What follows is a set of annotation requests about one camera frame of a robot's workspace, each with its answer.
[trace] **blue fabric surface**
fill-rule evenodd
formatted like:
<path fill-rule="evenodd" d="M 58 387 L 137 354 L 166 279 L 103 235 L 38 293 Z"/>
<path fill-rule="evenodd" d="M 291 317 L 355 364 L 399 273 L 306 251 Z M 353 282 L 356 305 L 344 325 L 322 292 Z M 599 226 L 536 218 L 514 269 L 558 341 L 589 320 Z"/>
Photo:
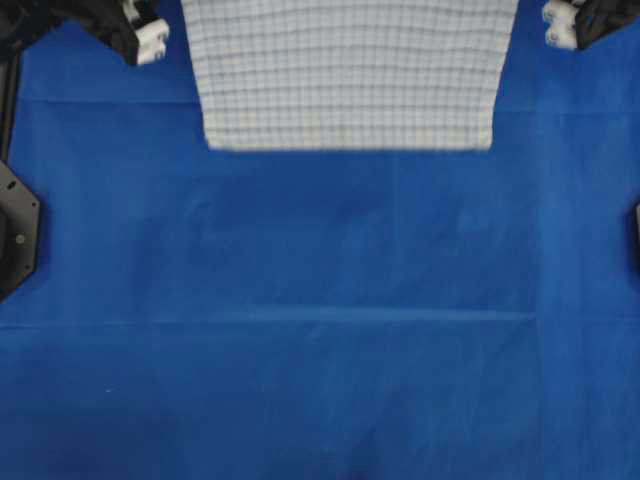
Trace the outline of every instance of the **blue fabric surface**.
<path fill-rule="evenodd" d="M 175 0 L 160 64 L 30 50 L 0 478 L 640 478 L 640 31 L 541 7 L 483 154 L 211 152 Z"/>

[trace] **white checkered cloth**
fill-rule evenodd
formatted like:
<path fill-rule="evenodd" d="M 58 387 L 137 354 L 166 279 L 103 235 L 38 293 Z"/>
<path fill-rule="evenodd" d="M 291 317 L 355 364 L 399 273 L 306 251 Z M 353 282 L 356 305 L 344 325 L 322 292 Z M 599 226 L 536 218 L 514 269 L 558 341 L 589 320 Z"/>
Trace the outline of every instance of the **white checkered cloth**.
<path fill-rule="evenodd" d="M 182 0 L 211 148 L 487 149 L 518 0 Z"/>

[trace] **black mounting plate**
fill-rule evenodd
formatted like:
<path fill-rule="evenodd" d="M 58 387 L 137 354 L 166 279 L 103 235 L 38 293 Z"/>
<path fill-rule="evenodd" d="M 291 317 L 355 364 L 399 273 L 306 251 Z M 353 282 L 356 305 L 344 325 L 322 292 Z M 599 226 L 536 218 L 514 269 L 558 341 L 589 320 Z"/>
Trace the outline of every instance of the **black mounting plate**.
<path fill-rule="evenodd" d="M 2 162 L 0 210 L 8 220 L 4 254 L 0 259 L 2 301 L 35 270 L 40 220 L 40 202 Z"/>

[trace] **cloth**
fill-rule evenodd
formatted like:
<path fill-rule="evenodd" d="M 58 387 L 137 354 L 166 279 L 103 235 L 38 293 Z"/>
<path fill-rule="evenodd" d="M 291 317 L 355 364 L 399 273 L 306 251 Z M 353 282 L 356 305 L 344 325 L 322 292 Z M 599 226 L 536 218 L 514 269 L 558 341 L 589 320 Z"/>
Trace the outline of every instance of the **cloth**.
<path fill-rule="evenodd" d="M 0 478 L 640 478 L 640 25 L 572 55 L 541 8 L 488 152 L 211 151 L 177 0 L 158 64 L 30 49 Z"/>
<path fill-rule="evenodd" d="M 517 0 L 183 0 L 212 148 L 487 149 Z"/>

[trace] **black metal bracket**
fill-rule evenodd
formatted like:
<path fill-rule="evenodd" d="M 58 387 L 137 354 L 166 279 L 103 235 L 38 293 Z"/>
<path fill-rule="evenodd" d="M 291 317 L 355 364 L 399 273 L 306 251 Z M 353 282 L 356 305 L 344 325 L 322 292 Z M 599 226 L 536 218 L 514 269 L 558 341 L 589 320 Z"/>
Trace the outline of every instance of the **black metal bracket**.
<path fill-rule="evenodd" d="M 0 301 L 36 267 L 40 202 L 0 163 Z"/>
<path fill-rule="evenodd" d="M 66 20 L 118 52 L 130 65 L 166 53 L 169 25 L 153 11 L 156 0 L 0 0 L 0 62 L 9 61 Z"/>
<path fill-rule="evenodd" d="M 6 165 L 13 130 L 19 58 L 0 65 L 0 301 L 36 267 L 40 202 Z"/>

